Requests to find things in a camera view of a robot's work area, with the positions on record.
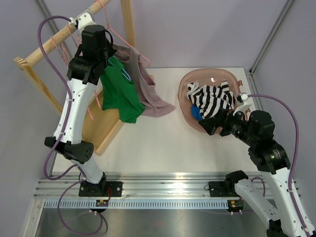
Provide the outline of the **blue tank top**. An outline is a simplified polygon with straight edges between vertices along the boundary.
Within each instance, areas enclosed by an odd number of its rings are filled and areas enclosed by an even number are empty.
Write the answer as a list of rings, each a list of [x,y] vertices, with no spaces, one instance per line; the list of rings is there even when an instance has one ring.
[[[194,119],[196,119],[198,121],[203,120],[203,117],[200,114],[199,108],[195,105],[191,106],[191,114],[192,114]]]

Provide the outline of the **black white striped tank top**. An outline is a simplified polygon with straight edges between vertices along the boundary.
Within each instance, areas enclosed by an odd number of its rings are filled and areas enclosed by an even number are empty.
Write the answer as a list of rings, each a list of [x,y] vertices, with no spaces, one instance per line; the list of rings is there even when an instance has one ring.
[[[187,89],[186,98],[199,108],[203,119],[214,117],[220,109],[234,109],[235,98],[227,81],[220,83],[219,86],[202,87],[198,82],[193,82],[187,85]]]

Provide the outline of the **green tank top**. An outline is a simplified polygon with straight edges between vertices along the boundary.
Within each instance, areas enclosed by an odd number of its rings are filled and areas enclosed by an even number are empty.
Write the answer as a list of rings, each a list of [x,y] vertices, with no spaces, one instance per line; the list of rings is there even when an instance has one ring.
[[[121,69],[124,65],[112,56],[109,58],[105,72],[100,76],[103,87],[103,110],[118,109],[119,119],[125,123],[136,123],[145,110],[139,101],[133,81],[126,80]]]

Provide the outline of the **pink wire hanger front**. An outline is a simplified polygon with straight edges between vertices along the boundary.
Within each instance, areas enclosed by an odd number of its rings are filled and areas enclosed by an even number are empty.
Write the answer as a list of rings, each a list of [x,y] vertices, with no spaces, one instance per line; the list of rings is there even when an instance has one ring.
[[[66,47],[64,46],[63,43],[61,43],[60,45],[57,45],[53,36],[50,37],[50,39],[52,40],[55,49],[58,51],[58,53],[60,54],[61,59],[64,61],[64,63],[68,66],[70,58],[68,56]]]

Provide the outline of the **light blue wire hanger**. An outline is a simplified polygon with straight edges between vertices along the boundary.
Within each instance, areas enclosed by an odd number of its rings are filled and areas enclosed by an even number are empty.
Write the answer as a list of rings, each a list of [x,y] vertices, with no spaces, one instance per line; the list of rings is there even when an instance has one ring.
[[[89,14],[91,15],[91,17],[93,19],[93,15],[94,14],[93,14],[93,12],[91,10],[91,7],[87,7],[86,11],[89,12]],[[131,81],[131,77],[129,76],[129,74],[126,72],[126,70],[124,68],[121,69],[121,74],[126,80]]]

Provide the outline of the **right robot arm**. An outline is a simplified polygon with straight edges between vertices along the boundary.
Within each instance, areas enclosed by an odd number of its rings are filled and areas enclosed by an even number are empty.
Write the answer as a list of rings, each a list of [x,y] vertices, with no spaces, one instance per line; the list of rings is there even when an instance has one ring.
[[[285,149],[274,140],[275,124],[269,113],[253,111],[247,121],[242,112],[220,109],[212,118],[199,121],[209,134],[220,127],[221,136],[233,135],[249,146],[250,159],[264,177],[275,201],[269,201],[253,187],[241,170],[227,174],[224,190],[240,196],[252,208],[269,237],[314,237],[316,229],[306,216],[290,178],[291,164]]]

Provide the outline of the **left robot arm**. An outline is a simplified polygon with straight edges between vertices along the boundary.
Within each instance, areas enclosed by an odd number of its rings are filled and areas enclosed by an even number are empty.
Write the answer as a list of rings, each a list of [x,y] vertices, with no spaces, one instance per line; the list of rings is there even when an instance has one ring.
[[[94,145],[82,140],[82,128],[90,99],[113,56],[113,40],[101,25],[84,27],[81,44],[68,64],[67,96],[59,124],[44,144],[77,165],[85,180],[80,196],[100,197],[107,190],[106,175],[92,158]]]

